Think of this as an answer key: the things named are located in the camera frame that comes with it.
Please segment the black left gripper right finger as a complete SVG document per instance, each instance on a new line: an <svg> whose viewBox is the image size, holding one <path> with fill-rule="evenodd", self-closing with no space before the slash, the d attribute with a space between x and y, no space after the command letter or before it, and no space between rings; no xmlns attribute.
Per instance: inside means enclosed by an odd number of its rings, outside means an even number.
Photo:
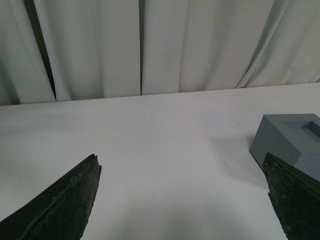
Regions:
<svg viewBox="0 0 320 240"><path fill-rule="evenodd" d="M267 153L262 165L268 196L289 240L320 238L320 182Z"/></svg>

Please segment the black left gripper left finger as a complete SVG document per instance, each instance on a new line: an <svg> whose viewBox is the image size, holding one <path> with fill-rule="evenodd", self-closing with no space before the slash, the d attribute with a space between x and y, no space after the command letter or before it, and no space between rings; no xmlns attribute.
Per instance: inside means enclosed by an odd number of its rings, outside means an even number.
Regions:
<svg viewBox="0 0 320 240"><path fill-rule="evenodd" d="M102 167L89 155L0 222L2 240L79 240L96 199Z"/></svg>

